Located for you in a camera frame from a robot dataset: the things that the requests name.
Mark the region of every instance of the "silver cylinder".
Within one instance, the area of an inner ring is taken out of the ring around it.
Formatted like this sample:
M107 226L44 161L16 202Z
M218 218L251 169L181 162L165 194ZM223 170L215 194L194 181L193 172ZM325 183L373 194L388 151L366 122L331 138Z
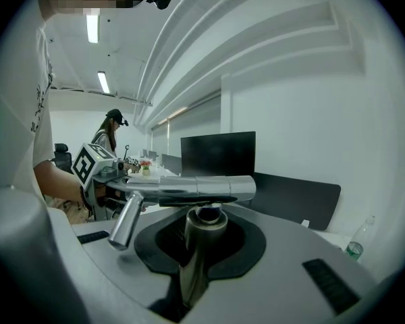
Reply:
M161 207L208 205L249 200L256 191L255 181L248 175L161 177L158 200Z
M130 198L133 192L141 193L146 205L155 205L159 202L159 180L129 178L126 183L126 199Z
M129 247L130 239L140 217L143 200L144 197L139 192L134 192L121 211L108 237L108 242L116 250L125 250Z
M201 220L195 209L189 210L186 215L184 238L191 257L186 266L180 267L180 291L183 304L188 308L196 304L209 286L205 267L207 253L216 246L227 229L227 215L220 207L217 210L219 216L210 222Z

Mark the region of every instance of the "office chair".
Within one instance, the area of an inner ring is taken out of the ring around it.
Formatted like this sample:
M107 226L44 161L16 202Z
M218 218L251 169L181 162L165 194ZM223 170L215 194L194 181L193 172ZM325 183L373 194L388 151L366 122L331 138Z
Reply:
M68 173L72 173L70 167L72 166L72 155L68 152L68 146L66 144L58 143L54 144L55 151L54 151L54 158L52 161L55 163L56 167L66 171ZM66 204L70 203L70 200L67 200L63 203L63 207L66 209Z

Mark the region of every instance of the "ceiling light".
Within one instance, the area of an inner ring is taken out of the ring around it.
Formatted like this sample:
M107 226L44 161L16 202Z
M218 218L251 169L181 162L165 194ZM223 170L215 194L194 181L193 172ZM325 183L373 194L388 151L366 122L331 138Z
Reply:
M109 87L107 83L107 77L104 71L97 72L97 76L99 77L99 82L101 82L103 92L109 94Z
M168 119L175 117L176 115L180 114L181 112L187 110L187 107L180 108L179 110L175 111L171 115L168 116Z
M99 42L99 16L87 16L87 37L90 43Z

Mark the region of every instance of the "white desk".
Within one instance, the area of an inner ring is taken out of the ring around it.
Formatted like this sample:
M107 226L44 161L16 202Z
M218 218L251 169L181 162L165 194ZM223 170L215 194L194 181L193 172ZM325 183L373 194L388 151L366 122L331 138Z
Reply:
M142 174L142 169L139 173L128 173L128 175L131 178L142 178L142 179L160 179L161 176L177 176L173 172L169 171L168 169L165 169L164 167L159 166L156 168L156 166L151 165L149 166L150 168L150 175L143 175Z
M140 171L139 173L129 173L128 175L132 178L142 178L142 179L150 179L150 180L158 180L161 176L177 176L176 174L172 173L168 169L164 167L158 166L156 168L155 165L151 165L150 167L150 175L143 175ZM147 207L146 211L142 212L141 215L146 215L148 213L154 213L156 211L160 211L163 209L168 209L169 207L160 207L159 204L152 205L151 207Z
M312 230L312 231L314 233L318 234L323 239L330 242L330 244L333 244L335 246L339 246L342 250L345 250L346 247L348 246L348 244L351 241L350 236L338 235L338 234L327 233L327 232L318 232L317 230Z

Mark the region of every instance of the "water bottle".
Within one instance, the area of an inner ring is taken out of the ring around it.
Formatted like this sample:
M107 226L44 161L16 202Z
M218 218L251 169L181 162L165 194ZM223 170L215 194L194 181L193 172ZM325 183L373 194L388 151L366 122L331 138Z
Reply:
M346 247L345 254L349 254L353 259L357 260L363 254L363 250L369 244L373 233L373 224L375 216L369 216L363 225L351 238L350 243Z

